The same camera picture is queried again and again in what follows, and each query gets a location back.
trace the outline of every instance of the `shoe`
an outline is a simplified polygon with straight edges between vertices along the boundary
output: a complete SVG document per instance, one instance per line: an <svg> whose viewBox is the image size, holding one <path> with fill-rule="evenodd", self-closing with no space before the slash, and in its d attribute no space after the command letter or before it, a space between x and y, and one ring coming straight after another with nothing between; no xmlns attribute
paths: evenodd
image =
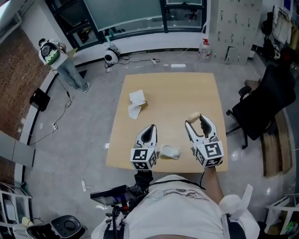
<svg viewBox="0 0 299 239"><path fill-rule="evenodd" d="M90 86L90 83L87 82L87 89L86 89L85 91L83 91L84 93L88 92L88 90L89 90L89 86Z"/></svg>

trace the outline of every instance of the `person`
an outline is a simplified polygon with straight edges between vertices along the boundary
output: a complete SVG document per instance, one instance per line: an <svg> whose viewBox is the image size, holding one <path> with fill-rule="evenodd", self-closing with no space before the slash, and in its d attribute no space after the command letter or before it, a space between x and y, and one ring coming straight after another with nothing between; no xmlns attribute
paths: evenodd
<svg viewBox="0 0 299 239"><path fill-rule="evenodd" d="M229 221L240 205L237 195L224 197L215 167L205 168L205 192L196 183L178 175L169 175L150 185L151 171L138 171L136 185L148 194L129 204L133 210L123 219L117 238L124 239L256 239L259 225L251 213L244 209L238 219L228 223L229 236L223 223ZM105 220L94 229L92 239L115 238L107 236L112 228L111 220Z"/></svg>
<svg viewBox="0 0 299 239"><path fill-rule="evenodd" d="M66 45L53 39L47 41L44 38L39 40L38 45L40 48L42 48L42 46L47 42L54 44L55 47L60 51L59 58L50 67L53 70L56 70L69 86L73 87L77 91L81 90L86 93L89 90L90 83L86 83L80 76L79 72L74 66L74 63L66 52ZM42 57L41 51L39 51L39 58L44 64L46 64Z"/></svg>

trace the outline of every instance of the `brick wall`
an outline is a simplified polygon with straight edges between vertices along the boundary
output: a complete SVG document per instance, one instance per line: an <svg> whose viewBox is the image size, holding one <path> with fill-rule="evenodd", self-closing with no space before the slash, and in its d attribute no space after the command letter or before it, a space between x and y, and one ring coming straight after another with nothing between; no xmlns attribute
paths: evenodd
<svg viewBox="0 0 299 239"><path fill-rule="evenodd" d="M42 65L38 52L22 29L17 28L0 44L0 130L20 138L21 119L26 118L29 99L49 68ZM12 183L14 163L0 159L0 181Z"/></svg>

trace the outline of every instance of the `water bottle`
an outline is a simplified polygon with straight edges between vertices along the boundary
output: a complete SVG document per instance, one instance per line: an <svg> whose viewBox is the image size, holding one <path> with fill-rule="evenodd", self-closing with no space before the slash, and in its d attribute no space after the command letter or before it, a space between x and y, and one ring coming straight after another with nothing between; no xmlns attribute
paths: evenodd
<svg viewBox="0 0 299 239"><path fill-rule="evenodd" d="M207 39L203 39L198 49L199 60L206 61L211 56L211 47Z"/></svg>

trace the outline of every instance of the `black speaker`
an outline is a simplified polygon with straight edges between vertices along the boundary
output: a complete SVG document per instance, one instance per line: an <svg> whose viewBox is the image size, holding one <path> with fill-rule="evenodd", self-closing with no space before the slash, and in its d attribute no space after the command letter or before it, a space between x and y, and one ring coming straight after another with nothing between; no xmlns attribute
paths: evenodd
<svg viewBox="0 0 299 239"><path fill-rule="evenodd" d="M40 111L44 111L50 101L50 96L37 88L33 95L30 97L30 104Z"/></svg>

